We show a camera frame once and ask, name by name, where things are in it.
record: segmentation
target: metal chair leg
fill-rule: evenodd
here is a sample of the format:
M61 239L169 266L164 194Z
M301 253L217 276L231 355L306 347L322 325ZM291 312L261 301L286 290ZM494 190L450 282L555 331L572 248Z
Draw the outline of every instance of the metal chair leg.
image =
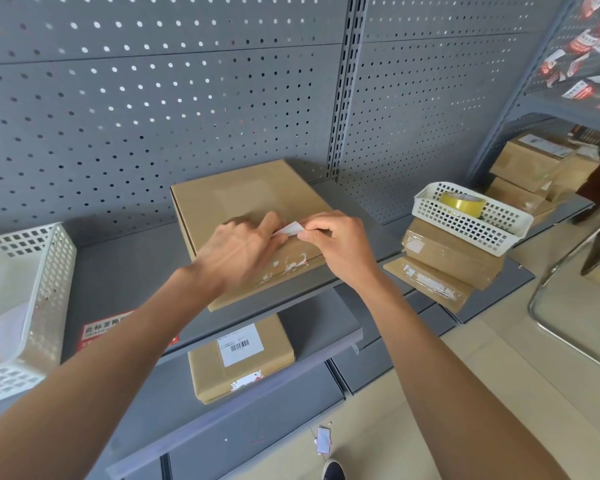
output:
M536 313L536 304L537 304L539 298L544 294L544 291L546 290L552 277L558 272L558 270L560 270L560 268L563 265L568 263L585 246L592 243L595 240L597 234L599 234L599 233L600 233L600 227L597 228L595 231L593 231L592 234L587 236L582 242L580 242L576 247L574 247L574 249L570 250L562 259L557 261L554 265L551 266L551 268L549 268L549 270L547 270L547 272L545 272L543 277L540 279L540 282L539 282L536 290L534 291L533 295L531 296L531 300L529 300L529 304L528 304L527 308L528 308L529 315L540 326L540 328L549 332L552 336L554 336L557 339L560 339L562 342L567 344L569 347L574 348L575 350L577 350L584 356L588 357L590 360L592 360L593 362L597 363L600 366L600 355L599 354L597 354L595 351L591 350L587 346L577 342L576 340L563 335L562 332L560 332L560 330L558 330L556 327L554 327L550 323L546 322L540 315L538 315Z

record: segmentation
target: left hand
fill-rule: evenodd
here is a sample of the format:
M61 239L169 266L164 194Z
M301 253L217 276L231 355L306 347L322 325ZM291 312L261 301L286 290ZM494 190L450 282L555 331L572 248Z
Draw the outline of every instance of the left hand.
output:
M269 212L257 227L248 221L232 219L216 228L192 266L198 267L205 279L215 282L220 293L224 293L264 268L288 240L287 235L272 237L282 227L276 212Z

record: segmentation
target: barcode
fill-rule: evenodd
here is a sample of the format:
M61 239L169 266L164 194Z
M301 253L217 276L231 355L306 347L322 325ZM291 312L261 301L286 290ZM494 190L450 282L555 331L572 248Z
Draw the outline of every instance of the barcode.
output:
M241 342L238 342L236 344L233 344L231 346L231 352L235 352L236 350L240 350L241 348L246 347L247 345L249 345L249 341L247 339L245 339L245 340L243 340Z

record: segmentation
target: roll of tape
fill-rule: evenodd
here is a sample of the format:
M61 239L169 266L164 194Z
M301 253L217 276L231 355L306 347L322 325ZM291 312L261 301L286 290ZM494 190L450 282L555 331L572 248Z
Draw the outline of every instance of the roll of tape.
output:
M482 214L482 209L484 209L484 205L487 201L472 195L444 192L440 195L440 203L479 219Z

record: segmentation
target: hand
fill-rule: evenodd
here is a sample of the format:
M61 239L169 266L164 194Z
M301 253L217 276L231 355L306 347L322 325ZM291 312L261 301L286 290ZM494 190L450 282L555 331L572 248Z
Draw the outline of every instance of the hand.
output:
M275 212L269 212L257 227L245 219L232 219L216 228L192 266L222 294L246 282L270 261L288 240L286 235L271 236L282 227Z
M327 259L329 269L354 290L362 290L369 277L378 273L362 220L341 211L322 212L304 221L301 241L316 245ZM331 236L319 229L331 231Z

